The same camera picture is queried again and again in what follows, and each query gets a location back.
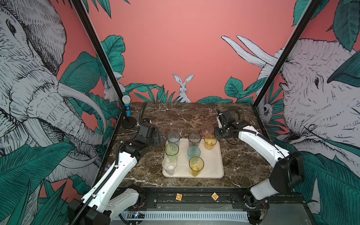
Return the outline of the amber short glass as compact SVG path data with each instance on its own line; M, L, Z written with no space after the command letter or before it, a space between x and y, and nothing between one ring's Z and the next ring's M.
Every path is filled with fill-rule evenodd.
M212 150L214 148L214 146L217 144L217 142L218 141L213 134L208 134L204 138L205 148L207 150Z

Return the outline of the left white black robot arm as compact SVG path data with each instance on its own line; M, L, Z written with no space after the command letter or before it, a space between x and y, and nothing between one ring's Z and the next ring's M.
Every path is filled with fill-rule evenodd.
M111 221L138 202L139 188L127 188L119 196L112 198L125 176L135 167L150 147L164 143L163 133L156 131L143 136L137 133L132 139L122 143L110 169L86 193L81 200L72 200L67 207L71 225L109 225Z

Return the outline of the light green translucent glass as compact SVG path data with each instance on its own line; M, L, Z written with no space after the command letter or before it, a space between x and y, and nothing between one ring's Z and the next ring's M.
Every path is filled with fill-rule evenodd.
M179 146L175 143L168 143L165 146L165 158L171 162L178 160Z

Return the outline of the teal frosted glass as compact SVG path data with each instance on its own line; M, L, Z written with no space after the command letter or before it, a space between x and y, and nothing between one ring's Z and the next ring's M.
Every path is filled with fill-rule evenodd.
M192 157L199 157L201 155L201 150L197 146L190 146L187 150L188 159Z

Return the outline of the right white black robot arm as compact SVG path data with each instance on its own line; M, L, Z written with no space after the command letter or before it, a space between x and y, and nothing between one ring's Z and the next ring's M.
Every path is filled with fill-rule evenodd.
M255 200L286 194L305 180L303 156L276 145L253 126L235 129L217 127L215 135L216 138L239 138L264 157L273 168L269 178L251 187L250 193Z

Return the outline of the yellow tall glass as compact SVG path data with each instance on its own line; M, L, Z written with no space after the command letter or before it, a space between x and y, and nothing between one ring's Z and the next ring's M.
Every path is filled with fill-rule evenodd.
M203 170L204 161L199 156L192 157L189 160L189 167L191 169L191 174L196 177Z

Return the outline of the clear tall glass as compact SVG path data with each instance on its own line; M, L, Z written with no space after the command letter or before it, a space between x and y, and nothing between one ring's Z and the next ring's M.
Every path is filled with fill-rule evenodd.
M165 157L162 161L162 167L170 176L173 176L177 167L177 160Z

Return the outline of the pink short glass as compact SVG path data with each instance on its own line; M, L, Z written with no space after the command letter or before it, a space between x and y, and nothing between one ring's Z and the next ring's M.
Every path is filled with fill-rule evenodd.
M213 135L214 134L214 126L212 124L203 124L202 125L202 135L203 137L206 137L207 135Z

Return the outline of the dark smoky tall glass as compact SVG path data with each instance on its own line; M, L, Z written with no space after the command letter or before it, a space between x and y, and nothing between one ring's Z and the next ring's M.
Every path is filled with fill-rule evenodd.
M191 132L189 135L188 135L188 144L189 144L189 147L191 146L196 146L198 147L200 142L201 142L201 139L202 139L202 136L200 133L198 132Z

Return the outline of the beige rectangular tray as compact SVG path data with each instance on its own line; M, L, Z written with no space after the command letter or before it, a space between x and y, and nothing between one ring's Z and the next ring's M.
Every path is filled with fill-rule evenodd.
M194 178L189 167L190 157L188 156L188 139L180 139L180 150L177 158L177 167L173 178ZM201 151L200 157L204 161L204 168L201 170L198 178L220 179L224 176L222 156L219 143L216 143L211 150L207 150L205 142L202 140L199 144Z

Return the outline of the grey-blue translucent glass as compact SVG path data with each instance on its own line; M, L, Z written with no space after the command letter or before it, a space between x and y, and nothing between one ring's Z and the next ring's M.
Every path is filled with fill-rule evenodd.
M181 134L177 131L171 131L167 135L168 143L174 143L177 146L180 146Z

